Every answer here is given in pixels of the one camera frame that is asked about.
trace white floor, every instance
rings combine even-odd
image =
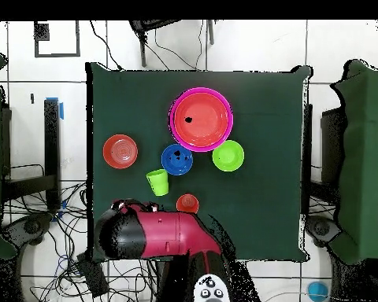
[[[50,21],[49,42],[40,42],[44,52],[72,52],[75,42],[74,23]],[[182,20],[157,31],[157,42],[178,53],[195,66],[200,54],[199,32],[201,20]],[[126,69],[142,70],[139,41],[127,21],[95,21],[98,35],[108,41],[115,61]],[[290,71],[297,65],[313,67],[309,86],[309,102],[313,104],[312,163],[321,166],[321,113],[340,106],[335,91],[329,86],[343,74],[346,61],[361,58],[378,68],[378,21],[374,20],[219,20],[214,25],[213,46],[208,44],[206,21],[200,34],[202,54],[198,68],[211,71],[257,70],[266,72]],[[156,46],[154,31],[148,34],[149,46],[169,69],[191,69],[173,53]],[[35,58],[33,23],[0,23],[0,52],[9,58],[9,64],[0,71],[0,83],[6,100],[13,110],[11,159],[12,165],[42,164],[43,154],[43,100],[57,97],[64,103],[65,117],[61,120],[61,179],[62,187],[86,180],[86,86],[84,63],[98,61],[111,69],[117,66],[105,44],[97,38],[89,21],[80,21],[80,57]],[[146,48],[146,70],[165,69],[156,55]],[[35,103],[31,102],[34,94]],[[38,175],[39,168],[14,169],[13,178]],[[312,169],[313,179],[320,179],[320,169]],[[74,206],[83,207],[78,196]],[[17,216],[6,216],[6,222]],[[84,229],[85,220],[78,228]],[[62,232],[54,224],[52,234],[58,248],[63,249]],[[85,249],[85,234],[74,233],[76,253]],[[262,301],[283,294],[269,302],[312,302],[306,292],[312,281],[321,280],[330,288],[331,265],[324,249],[316,248],[306,236],[306,263],[249,262],[247,264]],[[28,246],[22,267],[25,298],[37,302],[29,287],[46,286],[54,276],[58,256],[53,240],[46,236],[37,246]],[[119,271],[137,266],[135,261],[119,261]],[[104,264],[110,280],[118,273],[112,264]],[[133,288],[135,275],[111,282],[115,289]],[[111,302],[121,302],[116,295]],[[142,298],[148,299],[146,291]],[[92,302],[85,296],[86,302]],[[57,298],[56,302],[81,302],[76,298]]]

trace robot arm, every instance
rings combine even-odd
[[[108,260],[188,255],[186,302],[232,302],[221,247],[196,214],[118,201],[98,221],[95,247]]]

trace blue bowl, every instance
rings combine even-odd
[[[328,287],[323,282],[311,282],[308,285],[309,298],[313,302],[324,302],[328,297]]]
[[[171,175],[186,174],[193,164],[192,152],[181,145],[169,145],[161,155],[162,167]]]

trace black chair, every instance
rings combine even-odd
[[[140,51],[142,55],[142,66],[146,67],[146,51],[145,44],[147,43],[146,33],[149,30],[158,29],[164,27],[165,25],[178,22],[180,20],[130,20],[130,26],[135,32],[140,41]],[[207,20],[207,25],[209,27],[210,44],[214,44],[214,34],[213,34],[213,20]]]

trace plate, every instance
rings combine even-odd
[[[109,166],[125,169],[135,163],[138,150],[132,138],[125,134],[115,134],[106,140],[102,153]]]

